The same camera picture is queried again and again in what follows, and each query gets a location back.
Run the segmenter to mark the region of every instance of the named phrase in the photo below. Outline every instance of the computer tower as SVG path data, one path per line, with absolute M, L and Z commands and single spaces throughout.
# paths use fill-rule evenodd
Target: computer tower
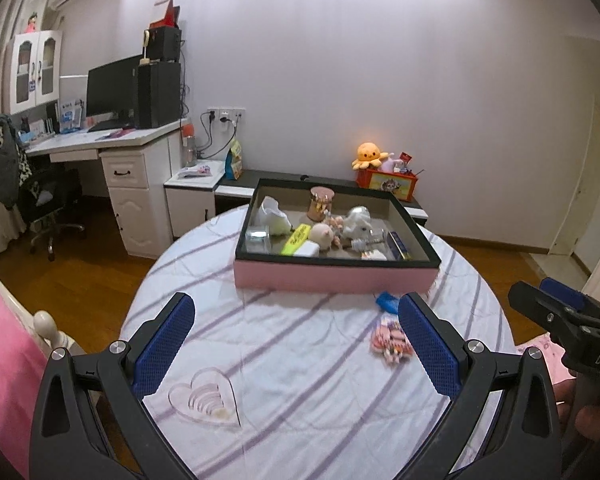
M 146 56 L 153 60 L 179 61 L 182 31 L 176 27 L 156 27 L 149 29 L 149 43 Z
M 137 69 L 136 128 L 157 128 L 180 118 L 180 64 L 156 61 Z

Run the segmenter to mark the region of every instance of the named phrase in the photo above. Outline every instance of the striped tablecloth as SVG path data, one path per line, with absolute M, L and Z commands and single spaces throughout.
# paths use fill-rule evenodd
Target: striped tablecloth
M 144 402 L 201 479 L 392 479 L 448 400 L 417 358 L 395 367 L 369 349 L 381 312 L 372 295 L 237 290 L 232 265 L 246 206 L 194 229 L 155 263 L 121 338 L 153 319 L 174 292 L 196 304 L 193 329 Z M 426 300 L 464 338 L 515 353 L 498 300 L 448 244 Z M 458 461 L 469 462 L 496 407 Z

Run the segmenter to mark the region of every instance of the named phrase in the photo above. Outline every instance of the pink box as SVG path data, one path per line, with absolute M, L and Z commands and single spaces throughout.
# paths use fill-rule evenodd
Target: pink box
M 330 186 L 335 192 L 332 212 L 345 216 L 354 206 L 369 209 L 373 228 L 397 233 L 412 259 L 395 260 L 385 251 L 387 261 L 362 260 L 352 251 L 332 249 L 316 258 L 279 254 L 286 237 L 272 237 L 272 253 L 247 250 L 246 230 L 254 226 L 255 214 L 265 196 L 272 196 L 287 213 L 293 227 L 313 225 L 306 211 L 310 189 L 317 184 L 261 179 L 253 193 L 240 239 L 235 250 L 234 278 L 240 288 L 292 290 L 298 292 L 339 292 L 343 294 L 426 293 L 438 275 L 440 258 L 424 234 L 389 192 L 346 186 Z

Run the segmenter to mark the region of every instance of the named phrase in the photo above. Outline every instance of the pink blanket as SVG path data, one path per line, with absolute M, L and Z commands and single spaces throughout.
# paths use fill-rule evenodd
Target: pink blanket
M 516 346 L 516 350 L 518 350 L 519 354 L 522 354 L 529 346 L 536 346 L 541 349 L 544 360 L 546 361 L 546 367 L 549 369 L 549 377 L 551 377 L 552 384 L 560 383 L 567 379 L 573 379 L 573 376 L 561 361 L 562 356 L 564 355 L 564 348 L 551 341 L 549 333 L 539 335 L 531 341 Z
M 29 436 L 46 358 L 0 296 L 0 450 L 29 478 Z

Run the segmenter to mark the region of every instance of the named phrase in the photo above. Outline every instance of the human hand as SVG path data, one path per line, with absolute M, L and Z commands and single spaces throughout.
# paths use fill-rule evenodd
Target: human hand
M 558 418 L 560 428 L 564 431 L 571 413 L 573 397 L 575 394 L 576 379 L 567 379 L 554 384 L 555 402 L 558 404 Z M 576 415 L 576 430 L 589 440 L 600 439 L 600 406 L 584 406 Z

